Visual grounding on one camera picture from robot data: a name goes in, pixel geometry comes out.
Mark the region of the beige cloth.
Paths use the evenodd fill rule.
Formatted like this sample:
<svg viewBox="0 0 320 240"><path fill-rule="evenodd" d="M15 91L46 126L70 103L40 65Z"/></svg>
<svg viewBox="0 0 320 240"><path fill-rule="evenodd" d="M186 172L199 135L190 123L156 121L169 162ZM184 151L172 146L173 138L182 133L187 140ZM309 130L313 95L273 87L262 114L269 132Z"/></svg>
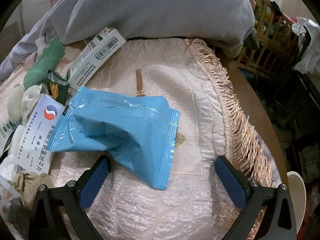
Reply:
<svg viewBox="0 0 320 240"><path fill-rule="evenodd" d="M48 174L22 171L18 172L12 180L12 186L22 196L25 208L29 211L32 210L37 190L41 185L46 185L48 188L53 187Z"/></svg>

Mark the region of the white blue-logo medicine box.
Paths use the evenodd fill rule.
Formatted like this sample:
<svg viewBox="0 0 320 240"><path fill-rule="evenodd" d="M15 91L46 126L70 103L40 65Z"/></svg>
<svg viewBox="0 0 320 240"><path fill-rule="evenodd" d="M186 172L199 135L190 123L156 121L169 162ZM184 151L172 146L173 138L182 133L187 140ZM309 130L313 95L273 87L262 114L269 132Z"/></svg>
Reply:
<svg viewBox="0 0 320 240"><path fill-rule="evenodd" d="M65 107L48 95L35 106L20 139L14 172L48 173L52 160L47 150L53 130Z"/></svg>

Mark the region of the blue foil snack wrapper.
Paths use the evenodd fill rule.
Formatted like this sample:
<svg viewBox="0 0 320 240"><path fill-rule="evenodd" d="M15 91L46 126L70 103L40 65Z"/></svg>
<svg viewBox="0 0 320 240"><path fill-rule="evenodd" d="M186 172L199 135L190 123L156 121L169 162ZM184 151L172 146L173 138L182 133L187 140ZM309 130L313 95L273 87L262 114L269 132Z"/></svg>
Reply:
<svg viewBox="0 0 320 240"><path fill-rule="evenodd" d="M80 87L59 118L47 149L107 151L150 187L168 186L180 112L163 96L127 96Z"/></svg>

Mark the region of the white plastic wrapper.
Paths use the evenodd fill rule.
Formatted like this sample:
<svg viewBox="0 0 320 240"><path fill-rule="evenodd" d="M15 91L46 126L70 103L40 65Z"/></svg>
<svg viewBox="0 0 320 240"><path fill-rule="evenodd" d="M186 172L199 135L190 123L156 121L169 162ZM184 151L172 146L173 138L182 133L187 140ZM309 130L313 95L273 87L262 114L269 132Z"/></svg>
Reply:
<svg viewBox="0 0 320 240"><path fill-rule="evenodd" d="M21 103L21 117L23 123L27 123L34 107L44 94L49 94L47 86L44 83L31 86L25 91Z"/></svg>

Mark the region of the dark green snack packet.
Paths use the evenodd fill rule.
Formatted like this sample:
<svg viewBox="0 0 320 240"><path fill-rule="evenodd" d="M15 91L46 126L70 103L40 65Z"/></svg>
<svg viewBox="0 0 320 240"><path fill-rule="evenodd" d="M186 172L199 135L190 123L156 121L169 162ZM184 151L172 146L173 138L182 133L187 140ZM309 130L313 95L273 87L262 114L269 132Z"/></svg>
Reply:
<svg viewBox="0 0 320 240"><path fill-rule="evenodd" d="M48 71L46 78L53 99L65 105L68 97L69 82L53 70Z"/></svg>

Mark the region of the green towel cloth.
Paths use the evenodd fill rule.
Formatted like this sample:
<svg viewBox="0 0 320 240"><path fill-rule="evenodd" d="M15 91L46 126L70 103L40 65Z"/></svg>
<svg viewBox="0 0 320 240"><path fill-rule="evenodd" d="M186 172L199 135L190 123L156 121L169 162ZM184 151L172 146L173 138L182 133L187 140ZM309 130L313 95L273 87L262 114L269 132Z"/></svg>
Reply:
<svg viewBox="0 0 320 240"><path fill-rule="evenodd" d="M44 83L48 72L57 68L65 55L65 50L65 46L60 39L57 36L53 37L48 46L43 49L37 61L27 71L23 80L25 90Z"/></svg>

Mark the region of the green white medicine box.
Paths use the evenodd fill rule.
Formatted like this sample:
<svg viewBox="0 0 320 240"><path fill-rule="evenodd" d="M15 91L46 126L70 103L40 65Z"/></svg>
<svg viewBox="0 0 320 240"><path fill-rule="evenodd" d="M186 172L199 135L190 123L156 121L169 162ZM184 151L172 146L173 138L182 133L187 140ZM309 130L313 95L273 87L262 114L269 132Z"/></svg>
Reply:
<svg viewBox="0 0 320 240"><path fill-rule="evenodd" d="M126 38L116 29L104 28L78 55L67 70L70 87L86 85L97 70L122 46Z"/></svg>

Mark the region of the cream round trash bin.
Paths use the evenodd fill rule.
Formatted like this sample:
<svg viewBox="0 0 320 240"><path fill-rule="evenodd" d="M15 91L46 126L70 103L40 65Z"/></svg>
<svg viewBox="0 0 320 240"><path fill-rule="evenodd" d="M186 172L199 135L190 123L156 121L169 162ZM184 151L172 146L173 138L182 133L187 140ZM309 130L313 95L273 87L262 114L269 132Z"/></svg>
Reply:
<svg viewBox="0 0 320 240"><path fill-rule="evenodd" d="M296 218L297 233L299 232L306 210L306 188L302 177L295 171L287 172L289 192Z"/></svg>

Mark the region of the pink quilted bedspread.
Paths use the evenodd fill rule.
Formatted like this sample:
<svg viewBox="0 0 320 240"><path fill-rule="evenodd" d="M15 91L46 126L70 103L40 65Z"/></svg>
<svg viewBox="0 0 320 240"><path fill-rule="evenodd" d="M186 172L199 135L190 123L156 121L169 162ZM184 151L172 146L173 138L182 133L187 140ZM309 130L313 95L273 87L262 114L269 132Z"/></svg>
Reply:
<svg viewBox="0 0 320 240"><path fill-rule="evenodd" d="M29 60L1 84L1 239L262 237L279 173L203 40Z"/></svg>

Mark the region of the white crumpled plastic bag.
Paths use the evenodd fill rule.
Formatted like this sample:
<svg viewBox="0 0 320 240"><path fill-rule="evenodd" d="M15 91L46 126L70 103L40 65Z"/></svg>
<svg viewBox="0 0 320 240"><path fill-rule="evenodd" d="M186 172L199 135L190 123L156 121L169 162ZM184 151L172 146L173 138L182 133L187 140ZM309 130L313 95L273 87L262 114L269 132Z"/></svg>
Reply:
<svg viewBox="0 0 320 240"><path fill-rule="evenodd" d="M298 36L299 55L294 69L302 74L319 74L319 24L297 17L292 31Z"/></svg>

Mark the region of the wooden baby crib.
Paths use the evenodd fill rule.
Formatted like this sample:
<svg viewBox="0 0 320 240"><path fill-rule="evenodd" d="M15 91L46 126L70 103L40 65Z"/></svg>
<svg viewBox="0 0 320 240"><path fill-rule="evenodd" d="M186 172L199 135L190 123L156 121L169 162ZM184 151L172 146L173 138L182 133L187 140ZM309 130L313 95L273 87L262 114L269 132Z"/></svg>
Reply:
<svg viewBox="0 0 320 240"><path fill-rule="evenodd" d="M253 34L245 40L235 65L259 75L270 75L281 67L292 68L299 54L298 35L292 31L293 21L275 2L253 1Z"/></svg>

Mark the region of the grey-blue duvet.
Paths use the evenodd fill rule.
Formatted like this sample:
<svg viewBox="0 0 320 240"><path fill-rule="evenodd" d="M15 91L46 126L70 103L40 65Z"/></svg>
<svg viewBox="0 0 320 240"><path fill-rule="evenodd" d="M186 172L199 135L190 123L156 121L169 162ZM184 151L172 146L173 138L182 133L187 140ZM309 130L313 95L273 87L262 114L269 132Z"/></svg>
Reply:
<svg viewBox="0 0 320 240"><path fill-rule="evenodd" d="M67 45L105 27L125 38L202 38L233 50L254 27L249 0L59 0L1 63L1 79L36 51L35 41L58 37Z"/></svg>

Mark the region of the wooden bed frame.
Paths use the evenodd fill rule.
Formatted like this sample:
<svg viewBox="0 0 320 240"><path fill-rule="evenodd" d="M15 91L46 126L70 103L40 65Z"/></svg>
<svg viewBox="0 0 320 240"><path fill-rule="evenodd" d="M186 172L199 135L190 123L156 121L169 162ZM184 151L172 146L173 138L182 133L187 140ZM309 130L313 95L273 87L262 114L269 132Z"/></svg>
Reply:
<svg viewBox="0 0 320 240"><path fill-rule="evenodd" d="M249 123L255 127L255 130L259 133L267 148L270 150L272 157L276 162L281 181L287 184L287 170L280 143L262 103L249 82L240 70L233 65L232 61L224 54L224 52L221 49L215 49L215 54L220 59L222 65L227 69L229 79L233 84L240 106L245 115L249 117Z"/></svg>

